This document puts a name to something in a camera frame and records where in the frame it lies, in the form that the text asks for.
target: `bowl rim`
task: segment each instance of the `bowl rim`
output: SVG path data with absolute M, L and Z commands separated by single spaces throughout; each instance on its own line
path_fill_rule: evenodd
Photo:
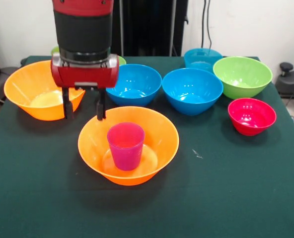
M 246 59 L 246 60 L 250 60 L 250 61 L 254 61 L 254 62 L 258 62 L 259 64 L 263 65 L 266 69 L 268 69 L 268 71 L 271 73 L 271 77 L 270 79 L 267 81 L 267 83 L 265 84 L 262 84 L 262 85 L 259 85 L 259 86 L 256 86 L 256 87 L 242 87 L 242 86 L 235 86 L 235 85 L 232 85 L 230 83 L 227 83 L 226 81 L 224 81 L 223 79 L 219 78 L 216 74 L 216 71 L 215 71 L 215 68 L 216 68 L 216 65 L 220 62 L 220 61 L 223 61 L 223 60 L 227 60 L 227 59 Z M 272 82 L 272 79 L 273 79 L 273 72 L 271 71 L 271 69 L 266 65 L 264 64 L 263 62 L 260 62 L 259 60 L 256 60 L 256 59 L 252 59 L 250 57 L 244 57 L 244 56 L 229 56 L 229 57 L 225 57 L 225 58 L 222 58 L 220 60 L 218 60 L 214 65 L 213 65 L 213 73 L 215 74 L 215 76 L 218 77 L 218 79 L 220 79 L 223 83 L 229 85 L 229 86 L 232 86 L 232 87 L 235 87 L 235 88 L 241 88 L 241 89 L 257 89 L 257 88 L 262 88 L 262 87 L 266 87 L 270 82 Z
M 125 64 L 122 64 L 122 65 L 126 65 L 126 64 L 127 64 L 127 61 L 124 59 L 124 57 L 122 57 L 122 56 L 118 56 L 118 58 L 120 58 L 120 59 L 122 59 L 122 60 L 125 61 Z
M 253 129 L 267 129 L 267 128 L 271 127 L 271 126 L 276 122 L 276 120 L 277 120 L 277 114 L 276 114 L 276 111 L 275 111 L 275 110 L 274 110 L 269 104 L 263 102 L 262 100 L 258 100 L 258 99 L 255 99 L 255 98 L 238 98 L 238 99 L 233 100 L 233 101 L 228 105 L 228 107 L 227 107 L 227 113 L 228 113 L 228 115 L 230 116 L 230 118 L 231 118 L 232 120 L 234 120 L 235 122 L 239 123 L 238 120 L 235 119 L 235 118 L 231 115 L 231 113 L 230 113 L 230 106 L 231 106 L 234 102 L 236 102 L 236 101 L 241 101 L 241 100 L 249 100 L 249 101 L 253 101 L 253 102 L 261 102 L 261 103 L 264 104 L 266 107 L 270 108 L 271 111 L 272 111 L 273 114 L 274 114 L 274 121 L 273 121 L 272 123 L 266 125 L 266 126 L 259 126 L 259 127 L 254 127 L 254 126 L 251 126 L 251 125 L 243 125 L 243 126 L 248 127 L 248 128 L 253 128 Z
M 119 66 L 119 68 L 121 68 L 121 67 L 130 67 L 130 66 L 144 67 L 144 68 L 148 68 L 148 69 L 151 69 L 152 71 L 154 71 L 157 74 L 157 77 L 159 78 L 159 85 L 157 86 L 157 88 L 155 90 L 153 90 L 152 93 L 148 93 L 148 95 L 146 95 L 146 96 L 143 96 L 143 97 L 135 97 L 135 98 L 126 98 L 126 97 L 125 98 L 122 98 L 119 95 L 116 95 L 116 94 L 113 93 L 114 92 L 113 91 L 113 88 L 106 88 L 106 92 L 108 94 L 111 94 L 111 95 L 113 95 L 114 97 L 117 97 L 117 98 L 128 99 L 128 100 L 137 100 L 137 99 L 146 98 L 148 96 L 151 96 L 154 93 L 157 93 L 159 91 L 159 89 L 161 88 L 161 85 L 162 85 L 162 77 L 161 77 L 160 73 L 156 69 L 154 69 L 154 68 L 152 68 L 150 66 L 144 65 L 144 64 L 139 64 L 139 63 L 128 63 L 128 64 L 124 64 L 124 65 Z
M 186 59 L 186 57 L 188 57 L 191 53 L 196 52 L 196 51 L 212 51 L 212 53 L 216 54 L 216 57 L 219 56 L 219 57 L 223 58 L 223 55 L 220 52 L 215 51 L 213 49 L 209 49 L 209 48 L 193 48 L 193 49 L 190 49 L 184 54 L 183 57 Z
M 103 176 L 106 176 L 106 177 L 110 177 L 110 178 L 114 178 L 114 179 L 123 179 L 123 180 L 127 180 L 127 179 L 140 179 L 140 178 L 144 178 L 144 177 L 148 177 L 148 176 L 151 176 L 151 175 L 154 175 L 156 173 L 158 173 L 160 170 L 162 170 L 163 168 L 165 168 L 172 160 L 173 158 L 176 156 L 177 152 L 178 152 L 178 149 L 179 149 L 179 144 L 180 144 L 180 138 L 179 138 L 179 133 L 178 133 L 178 130 L 176 128 L 176 126 L 172 123 L 171 120 L 169 120 L 169 118 L 167 118 L 165 115 L 155 111 L 155 110 L 152 110 L 152 109 L 149 109 L 149 108 L 144 108 L 144 107 L 136 107 L 136 106 L 124 106 L 124 107 L 116 107 L 116 108 L 112 108 L 112 109 L 109 109 L 107 111 L 110 111 L 110 110 L 122 110 L 122 108 L 137 108 L 139 110 L 147 110 L 147 111 L 152 111 L 153 113 L 156 113 L 156 114 L 159 114 L 161 117 L 163 117 L 166 121 L 168 121 L 172 126 L 173 128 L 175 129 L 175 134 L 176 134 L 176 137 L 177 137 L 177 145 L 176 145 L 176 148 L 174 149 L 174 153 L 173 155 L 171 156 L 171 158 L 163 165 L 161 166 L 160 168 L 156 169 L 155 171 L 151 172 L 151 173 L 148 173 L 148 174 L 145 174 L 145 175 L 141 175 L 141 176 L 136 176 L 136 177 L 119 177 L 119 176 L 114 176 L 114 175 L 109 175 L 109 174 L 106 174 L 102 171 L 99 171 L 97 170 L 96 168 L 92 167 L 91 165 L 89 165 L 87 163 L 87 161 L 83 158 L 83 154 L 81 153 L 81 150 L 80 150 L 80 138 L 81 138 L 81 134 L 83 134 L 83 130 L 85 129 L 85 127 L 93 120 L 95 120 L 97 118 L 97 116 L 94 116 L 92 119 L 90 119 L 86 124 L 85 126 L 82 128 L 79 136 L 78 136 L 78 140 L 77 140 L 77 148 L 78 148 L 78 152 L 79 154 L 81 155 L 82 157 L 82 160 L 91 168 L 93 169 L 94 171 L 98 172 L 99 174 L 103 175 Z
M 172 73 L 174 73 L 174 72 L 176 72 L 176 71 L 182 71 L 182 70 L 199 70 L 199 71 L 201 71 L 201 72 L 205 72 L 205 73 L 209 73 L 210 75 L 213 75 L 213 76 L 216 78 L 216 80 L 218 80 L 218 81 L 220 82 L 220 85 L 221 85 L 221 92 L 218 93 L 218 96 L 216 96 L 214 99 L 212 99 L 212 100 L 210 100 L 210 101 L 206 101 L 206 102 L 200 102 L 200 103 L 187 103 L 187 102 L 183 102 L 183 101 L 180 101 L 180 100 L 178 100 L 178 99 L 172 97 L 171 95 L 169 95 L 168 91 L 166 91 L 166 89 L 164 88 L 163 83 L 165 82 L 166 77 L 167 77 L 168 75 L 170 75 L 170 74 L 172 74 Z M 175 69 L 175 70 L 169 72 L 168 74 L 166 74 L 166 76 L 165 76 L 165 77 L 163 78 L 163 80 L 162 80 L 162 84 L 161 84 L 161 85 L 162 85 L 162 89 L 163 89 L 163 91 L 165 92 L 165 94 L 166 94 L 168 97 L 172 98 L 173 100 L 175 100 L 175 101 L 177 101 L 177 102 L 184 103 L 184 104 L 190 104 L 190 105 L 201 105 L 201 104 L 206 104 L 206 103 L 214 102 L 214 101 L 216 101 L 217 99 L 219 99 L 219 97 L 222 95 L 222 93 L 223 93 L 223 91 L 224 91 L 224 85 L 223 85 L 223 83 L 221 82 L 221 80 L 220 80 L 216 75 L 214 75 L 214 74 L 212 74 L 212 73 L 210 73 L 210 72 L 208 72 L 208 71 L 206 71 L 206 70 L 199 69 L 199 68 L 179 68 L 179 69 Z
M 6 85 L 10 83 L 10 79 L 11 79 L 11 77 L 13 77 L 17 72 L 21 72 L 21 71 L 24 70 L 26 67 L 33 67 L 33 66 L 35 66 L 36 64 L 49 63 L 49 62 L 51 62 L 51 60 L 42 60 L 42 61 L 38 61 L 38 62 L 35 62 L 35 63 L 31 63 L 31 64 L 28 64 L 28 65 L 26 65 L 26 66 L 24 66 L 24 67 L 22 67 L 22 68 L 16 70 L 13 74 L 11 74 L 11 75 L 9 76 L 9 78 L 6 80 L 6 82 L 4 83 L 4 86 L 3 86 L 3 92 L 4 92 L 5 96 L 7 97 L 7 99 L 8 99 L 9 101 L 11 101 L 12 103 L 16 104 L 17 106 L 19 106 L 19 107 L 23 107 L 23 108 L 45 109 L 45 108 L 53 108 L 53 107 L 57 107 L 57 106 L 63 105 L 63 103 L 59 103 L 59 104 L 53 104 L 53 105 L 50 105 L 50 106 L 32 107 L 32 106 L 30 106 L 30 105 L 24 105 L 24 104 L 21 104 L 21 103 L 17 103 L 17 102 L 15 102 L 11 97 L 8 96 L 7 91 L 6 91 Z M 84 93 L 85 93 L 84 90 L 76 90 L 76 92 L 78 92 L 78 93 L 76 94 L 76 96 L 75 96 L 73 99 L 71 99 L 71 101 L 74 100 L 74 99 L 76 99 L 76 98 L 78 98 L 78 97 L 80 97 L 80 96 L 82 96 L 82 95 L 84 95 Z

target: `blue bowl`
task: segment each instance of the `blue bowl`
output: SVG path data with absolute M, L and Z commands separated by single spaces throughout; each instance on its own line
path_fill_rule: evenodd
M 223 56 L 214 50 L 198 48 L 185 53 L 186 68 L 198 68 L 213 73 L 213 65 Z
M 119 106 L 146 106 L 161 87 L 160 74 L 141 64 L 126 64 L 119 67 L 115 88 L 107 88 L 109 97 Z
M 222 82 L 207 71 L 181 68 L 167 74 L 162 87 L 180 113 L 194 116 L 209 109 L 223 92 Z

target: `orange bowl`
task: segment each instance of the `orange bowl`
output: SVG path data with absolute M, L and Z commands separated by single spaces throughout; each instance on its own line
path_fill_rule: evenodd
M 41 61 L 17 70 L 3 88 L 11 102 L 39 120 L 64 118 L 62 90 L 52 78 L 50 64 L 50 60 Z M 69 92 L 75 111 L 85 91 L 70 89 Z
M 145 131 L 142 159 L 132 171 L 118 169 L 107 141 L 108 130 L 122 122 L 133 122 Z M 119 185 L 138 185 L 151 179 L 176 155 L 179 135 L 174 124 L 164 115 L 142 107 L 119 107 L 106 111 L 106 119 L 92 118 L 78 138 L 78 150 L 93 170 Z

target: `cup rim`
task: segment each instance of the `cup rim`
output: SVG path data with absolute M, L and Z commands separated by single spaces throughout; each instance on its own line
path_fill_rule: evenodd
M 135 125 L 135 127 L 136 127 L 137 129 L 139 129 L 139 130 L 143 133 L 143 139 L 142 139 L 139 143 L 135 144 L 134 146 L 128 147 L 128 148 L 120 147 L 120 146 L 117 146 L 117 145 L 115 145 L 114 143 L 112 143 L 111 140 L 110 140 L 110 133 L 111 133 L 111 130 L 112 130 L 113 128 L 117 127 L 117 126 L 122 125 L 122 124 L 131 124 L 131 125 Z M 121 150 L 130 150 L 130 149 L 133 149 L 133 148 L 139 147 L 141 144 L 144 144 L 144 140 L 145 140 L 145 131 L 144 131 L 144 129 L 143 129 L 140 125 L 138 125 L 138 124 L 136 124 L 136 123 L 133 123 L 133 122 L 121 122 L 121 123 L 118 123 L 118 124 L 116 124 L 116 125 L 113 125 L 111 128 L 109 128 L 109 130 L 108 130 L 108 132 L 107 132 L 107 140 L 108 140 L 108 143 L 109 143 L 110 145 L 113 145 L 113 146 L 116 147 L 117 149 L 121 149 Z

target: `green bowl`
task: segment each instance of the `green bowl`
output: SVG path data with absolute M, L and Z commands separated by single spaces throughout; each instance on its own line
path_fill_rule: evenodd
M 231 99 L 254 97 L 273 78 L 265 64 L 247 57 L 223 58 L 215 63 L 213 71 L 223 83 L 224 95 Z
M 118 58 L 119 58 L 119 66 L 126 64 L 126 60 L 123 57 L 118 56 Z
M 56 52 L 60 52 L 60 49 L 58 46 L 55 46 L 52 50 L 51 50 L 51 55 L 53 55 L 53 53 L 56 53 Z

